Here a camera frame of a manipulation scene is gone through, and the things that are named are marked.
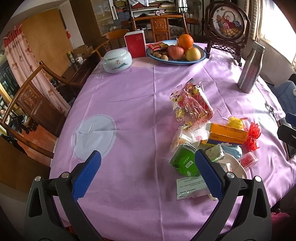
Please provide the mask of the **white paper sachet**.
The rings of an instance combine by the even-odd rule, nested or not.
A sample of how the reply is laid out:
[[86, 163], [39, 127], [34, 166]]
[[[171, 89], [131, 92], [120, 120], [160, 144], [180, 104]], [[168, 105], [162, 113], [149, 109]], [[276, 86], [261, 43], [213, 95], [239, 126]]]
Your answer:
[[176, 184], [178, 200], [201, 196], [208, 196], [213, 201], [218, 200], [212, 196], [201, 175], [177, 179]]

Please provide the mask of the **blue face mask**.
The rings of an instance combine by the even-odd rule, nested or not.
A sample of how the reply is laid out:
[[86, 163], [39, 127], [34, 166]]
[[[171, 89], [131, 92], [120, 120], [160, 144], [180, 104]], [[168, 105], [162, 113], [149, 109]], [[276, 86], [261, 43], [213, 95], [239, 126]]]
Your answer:
[[240, 146], [221, 144], [221, 147], [225, 153], [230, 154], [231, 156], [235, 157], [237, 160], [239, 160], [243, 155], [243, 152]]

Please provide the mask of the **red ribbon pompom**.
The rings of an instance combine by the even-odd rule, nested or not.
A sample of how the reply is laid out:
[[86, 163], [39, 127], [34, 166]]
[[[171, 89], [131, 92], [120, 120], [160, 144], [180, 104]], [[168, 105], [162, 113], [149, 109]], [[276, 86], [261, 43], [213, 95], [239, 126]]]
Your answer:
[[255, 122], [251, 122], [249, 128], [246, 128], [245, 130], [248, 132], [248, 134], [244, 145], [248, 151], [254, 152], [255, 150], [259, 149], [257, 140], [261, 136], [260, 125]]

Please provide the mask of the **green tissue packet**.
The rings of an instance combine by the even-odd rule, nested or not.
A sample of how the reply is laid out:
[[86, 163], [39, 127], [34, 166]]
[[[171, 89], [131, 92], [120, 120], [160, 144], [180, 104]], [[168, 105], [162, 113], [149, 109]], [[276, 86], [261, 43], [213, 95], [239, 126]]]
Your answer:
[[200, 171], [195, 164], [196, 151], [191, 144], [179, 145], [169, 163], [182, 175], [199, 176]]

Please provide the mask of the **clear cup red contents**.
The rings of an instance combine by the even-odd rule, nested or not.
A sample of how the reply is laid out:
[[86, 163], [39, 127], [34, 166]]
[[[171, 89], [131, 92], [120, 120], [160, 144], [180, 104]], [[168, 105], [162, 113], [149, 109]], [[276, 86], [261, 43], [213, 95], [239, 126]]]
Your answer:
[[244, 169], [253, 167], [257, 162], [258, 158], [252, 152], [248, 152], [240, 158], [240, 164]]

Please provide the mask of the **orange medicine box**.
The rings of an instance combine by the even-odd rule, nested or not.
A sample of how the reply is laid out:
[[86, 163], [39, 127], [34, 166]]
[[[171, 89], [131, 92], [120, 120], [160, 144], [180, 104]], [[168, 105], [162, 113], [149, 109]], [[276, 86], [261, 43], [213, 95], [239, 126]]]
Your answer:
[[209, 132], [209, 136], [207, 140], [202, 141], [202, 144], [216, 145], [226, 143], [230, 145], [242, 145], [248, 136], [248, 131], [217, 123], [207, 123], [206, 130]]

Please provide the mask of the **yellow ribbon pompom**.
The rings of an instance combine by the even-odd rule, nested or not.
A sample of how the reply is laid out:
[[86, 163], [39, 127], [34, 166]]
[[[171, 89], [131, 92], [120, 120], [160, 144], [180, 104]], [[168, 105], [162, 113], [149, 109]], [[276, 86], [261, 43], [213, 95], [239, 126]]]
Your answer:
[[227, 126], [232, 127], [232, 128], [236, 128], [236, 129], [239, 129], [239, 130], [244, 129], [243, 120], [241, 120], [239, 118], [236, 118], [234, 116], [229, 117]]

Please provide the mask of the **red patterned cellophane wrapper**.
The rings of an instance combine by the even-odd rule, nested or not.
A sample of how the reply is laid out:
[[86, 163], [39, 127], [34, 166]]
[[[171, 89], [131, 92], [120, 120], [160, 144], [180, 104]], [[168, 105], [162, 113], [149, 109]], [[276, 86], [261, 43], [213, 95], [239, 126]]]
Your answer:
[[196, 130], [206, 124], [214, 115], [203, 92], [202, 83], [190, 79], [176, 87], [170, 95], [177, 121], [184, 130]]

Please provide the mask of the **white ceramic lidded jar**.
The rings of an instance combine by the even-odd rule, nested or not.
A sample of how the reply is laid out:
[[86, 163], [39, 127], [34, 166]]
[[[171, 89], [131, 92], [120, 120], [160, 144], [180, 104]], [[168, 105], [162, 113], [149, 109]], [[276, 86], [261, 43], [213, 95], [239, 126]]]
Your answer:
[[116, 74], [130, 68], [132, 56], [125, 48], [120, 48], [108, 51], [102, 61], [107, 73]]

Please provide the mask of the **yellow-green apple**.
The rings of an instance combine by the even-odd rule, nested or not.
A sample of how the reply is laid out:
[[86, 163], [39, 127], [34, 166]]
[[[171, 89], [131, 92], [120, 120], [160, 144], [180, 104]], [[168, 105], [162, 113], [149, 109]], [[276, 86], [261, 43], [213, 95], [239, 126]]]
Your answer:
[[192, 47], [185, 51], [185, 59], [187, 61], [198, 61], [201, 59], [201, 52], [198, 48]]

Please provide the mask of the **round embroidered table screen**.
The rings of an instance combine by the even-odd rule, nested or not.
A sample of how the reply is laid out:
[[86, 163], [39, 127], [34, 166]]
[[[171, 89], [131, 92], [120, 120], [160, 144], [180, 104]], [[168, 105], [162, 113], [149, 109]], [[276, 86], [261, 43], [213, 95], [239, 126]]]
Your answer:
[[247, 44], [250, 20], [243, 9], [231, 1], [213, 1], [205, 10], [206, 57], [212, 49], [230, 53], [242, 66], [241, 51]]

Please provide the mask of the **pink floral curtain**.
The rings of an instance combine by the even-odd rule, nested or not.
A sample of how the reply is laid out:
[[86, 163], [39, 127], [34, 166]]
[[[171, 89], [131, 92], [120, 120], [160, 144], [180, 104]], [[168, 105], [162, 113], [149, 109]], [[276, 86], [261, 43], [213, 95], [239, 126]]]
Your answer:
[[[22, 86], [39, 64], [28, 45], [21, 24], [14, 26], [4, 37], [4, 51], [18, 85]], [[53, 87], [43, 71], [33, 78], [32, 83], [58, 111], [67, 116], [69, 104]]]

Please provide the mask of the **red apple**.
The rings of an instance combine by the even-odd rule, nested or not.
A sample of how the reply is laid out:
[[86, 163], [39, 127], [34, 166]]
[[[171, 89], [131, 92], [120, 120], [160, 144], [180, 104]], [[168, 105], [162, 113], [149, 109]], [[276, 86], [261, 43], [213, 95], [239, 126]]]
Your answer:
[[170, 45], [167, 51], [173, 60], [181, 60], [184, 56], [184, 49], [179, 46]]

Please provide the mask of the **red and white box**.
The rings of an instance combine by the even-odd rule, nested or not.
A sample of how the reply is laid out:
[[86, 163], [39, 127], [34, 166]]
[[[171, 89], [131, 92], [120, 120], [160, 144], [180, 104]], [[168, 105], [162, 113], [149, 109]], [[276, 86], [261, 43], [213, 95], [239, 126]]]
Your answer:
[[125, 34], [124, 39], [125, 45], [131, 54], [132, 59], [147, 56], [146, 41], [143, 30], [128, 32]]

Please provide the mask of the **wooden chair far side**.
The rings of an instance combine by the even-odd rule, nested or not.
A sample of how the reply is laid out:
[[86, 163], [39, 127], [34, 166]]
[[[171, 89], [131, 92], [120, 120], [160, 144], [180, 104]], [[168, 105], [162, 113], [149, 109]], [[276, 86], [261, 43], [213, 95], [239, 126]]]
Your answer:
[[187, 29], [185, 16], [181, 15], [161, 15], [161, 16], [145, 16], [132, 18], [132, 27], [133, 30], [137, 30], [136, 22], [138, 21], [149, 21], [152, 28], [152, 37], [154, 42], [170, 40], [170, 28], [169, 28], [169, 19], [178, 19], [181, 20], [183, 24], [184, 33], [189, 35], [189, 31]]

